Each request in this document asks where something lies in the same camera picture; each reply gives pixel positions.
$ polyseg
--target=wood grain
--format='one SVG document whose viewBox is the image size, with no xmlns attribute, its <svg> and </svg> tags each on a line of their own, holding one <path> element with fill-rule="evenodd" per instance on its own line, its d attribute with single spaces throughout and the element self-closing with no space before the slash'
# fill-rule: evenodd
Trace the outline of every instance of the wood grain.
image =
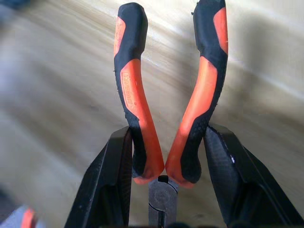
<svg viewBox="0 0 304 228">
<path fill-rule="evenodd" d="M 113 73 L 124 0 L 44 0 L 0 32 L 0 182 L 50 227 L 63 227 L 82 175 L 127 125 Z M 166 159 L 199 65 L 196 0 L 138 0 L 148 21 L 142 79 Z M 233 130 L 304 215 L 303 1 L 227 0 L 229 63 L 212 121 Z M 202 177 L 179 192 L 178 220 L 224 226 L 204 148 Z M 132 186 L 130 224 L 147 224 L 147 186 Z"/>
</svg>

